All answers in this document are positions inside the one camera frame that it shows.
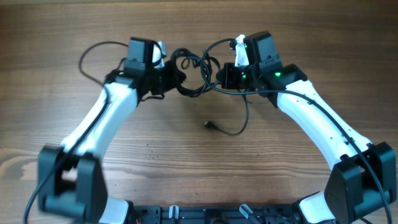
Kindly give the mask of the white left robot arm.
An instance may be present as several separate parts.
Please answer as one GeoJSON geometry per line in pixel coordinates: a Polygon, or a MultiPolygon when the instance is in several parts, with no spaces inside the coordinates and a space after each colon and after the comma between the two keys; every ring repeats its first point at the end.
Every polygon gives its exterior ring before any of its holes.
{"type": "Polygon", "coordinates": [[[127,56],[112,70],[103,90],[79,126],[59,146],[44,146],[38,155],[38,184],[24,219],[36,201],[39,210],[78,223],[139,223],[134,204],[109,196],[101,163],[124,120],[140,102],[163,99],[175,88],[172,64],[165,62],[162,41],[133,37],[127,56]]]}

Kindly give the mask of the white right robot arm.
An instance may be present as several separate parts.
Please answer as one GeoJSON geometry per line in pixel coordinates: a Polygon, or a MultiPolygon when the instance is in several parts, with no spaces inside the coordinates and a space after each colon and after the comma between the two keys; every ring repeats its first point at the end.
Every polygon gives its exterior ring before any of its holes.
{"type": "Polygon", "coordinates": [[[284,65],[267,31],[229,41],[235,61],[216,78],[230,95],[260,95],[291,117],[314,142],[331,174],[321,192],[301,199],[303,223],[353,223],[397,198],[396,155],[348,125],[317,93],[306,74],[284,65]]]}

